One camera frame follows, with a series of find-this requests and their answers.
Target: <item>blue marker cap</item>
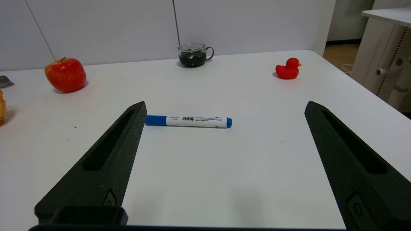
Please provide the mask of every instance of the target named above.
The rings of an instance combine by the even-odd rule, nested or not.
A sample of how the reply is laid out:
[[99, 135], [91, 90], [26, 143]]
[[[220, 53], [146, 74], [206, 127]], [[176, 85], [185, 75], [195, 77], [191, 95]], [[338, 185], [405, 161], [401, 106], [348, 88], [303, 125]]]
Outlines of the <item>blue marker cap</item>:
[[233, 125], [233, 120], [230, 118], [227, 118], [227, 128], [230, 128], [231, 125]]
[[145, 118], [145, 124], [155, 125], [155, 126], [167, 126], [166, 118], [167, 116], [165, 115], [148, 115]]

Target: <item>metal object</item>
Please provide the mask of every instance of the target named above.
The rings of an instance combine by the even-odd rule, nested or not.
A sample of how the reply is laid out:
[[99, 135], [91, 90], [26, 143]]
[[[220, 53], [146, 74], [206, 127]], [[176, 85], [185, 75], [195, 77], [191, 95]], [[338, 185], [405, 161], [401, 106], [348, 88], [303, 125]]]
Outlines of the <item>metal object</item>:
[[11, 87], [13, 85], [14, 85], [14, 83], [11, 82], [9, 80], [9, 78], [7, 78], [7, 76], [5, 76], [5, 75], [0, 76], [0, 88], [8, 88], [8, 87]]

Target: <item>white wall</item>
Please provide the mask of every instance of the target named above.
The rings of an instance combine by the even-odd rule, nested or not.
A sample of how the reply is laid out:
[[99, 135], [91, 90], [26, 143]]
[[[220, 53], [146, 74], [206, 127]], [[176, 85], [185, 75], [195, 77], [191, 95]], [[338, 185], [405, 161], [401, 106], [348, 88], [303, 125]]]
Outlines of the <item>white wall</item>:
[[54, 61], [24, 0], [0, 1], [0, 71], [45, 67]]
[[180, 42], [204, 42], [217, 55], [303, 49], [322, 55], [334, 3], [175, 0], [175, 12]]
[[361, 39], [367, 25], [361, 13], [372, 5], [373, 0], [337, 0], [327, 41]]
[[[309, 49], [322, 55], [335, 0], [175, 0], [180, 42], [216, 54]], [[3, 0], [0, 71], [176, 58], [172, 0]]]
[[84, 65], [177, 57], [171, 0], [29, 0], [56, 59]]

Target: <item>toy duck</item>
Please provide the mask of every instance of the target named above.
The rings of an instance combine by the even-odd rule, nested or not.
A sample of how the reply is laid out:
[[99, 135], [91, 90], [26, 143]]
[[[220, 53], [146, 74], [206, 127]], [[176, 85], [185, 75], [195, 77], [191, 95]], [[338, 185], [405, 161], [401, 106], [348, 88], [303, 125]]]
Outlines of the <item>toy duck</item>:
[[275, 72], [277, 76], [281, 79], [295, 79], [297, 78], [298, 67], [301, 66], [300, 61], [296, 58], [290, 58], [287, 60], [285, 66], [277, 65], [275, 67]]

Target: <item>whiteboard marker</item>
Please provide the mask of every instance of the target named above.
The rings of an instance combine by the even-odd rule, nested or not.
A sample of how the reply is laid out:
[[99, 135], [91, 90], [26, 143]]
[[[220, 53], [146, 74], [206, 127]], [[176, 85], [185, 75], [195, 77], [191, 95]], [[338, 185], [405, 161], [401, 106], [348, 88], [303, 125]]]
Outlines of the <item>whiteboard marker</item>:
[[191, 117], [148, 115], [145, 124], [155, 126], [189, 126], [189, 127], [222, 127], [229, 128], [233, 124], [227, 117]]

